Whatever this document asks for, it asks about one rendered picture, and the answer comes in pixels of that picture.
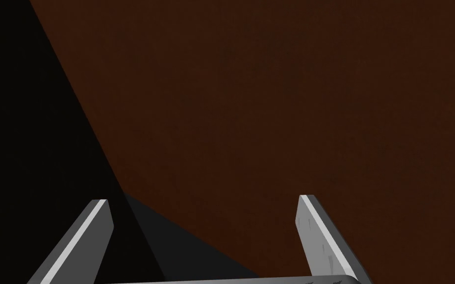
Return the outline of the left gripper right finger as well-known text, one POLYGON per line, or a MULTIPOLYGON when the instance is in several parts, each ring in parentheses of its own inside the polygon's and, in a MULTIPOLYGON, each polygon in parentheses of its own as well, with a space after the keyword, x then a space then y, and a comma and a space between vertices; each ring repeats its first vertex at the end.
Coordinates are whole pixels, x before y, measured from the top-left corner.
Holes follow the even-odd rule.
POLYGON ((314 195, 300 195, 296 227, 313 276, 348 275, 364 281, 364 268, 314 195))

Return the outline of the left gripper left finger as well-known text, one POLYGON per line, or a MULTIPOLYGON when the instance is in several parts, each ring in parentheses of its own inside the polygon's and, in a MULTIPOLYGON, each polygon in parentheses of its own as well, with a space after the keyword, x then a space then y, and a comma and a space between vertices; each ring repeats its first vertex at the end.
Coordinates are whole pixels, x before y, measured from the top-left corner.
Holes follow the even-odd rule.
POLYGON ((90 201, 27 284, 94 284, 113 230, 108 201, 90 201))

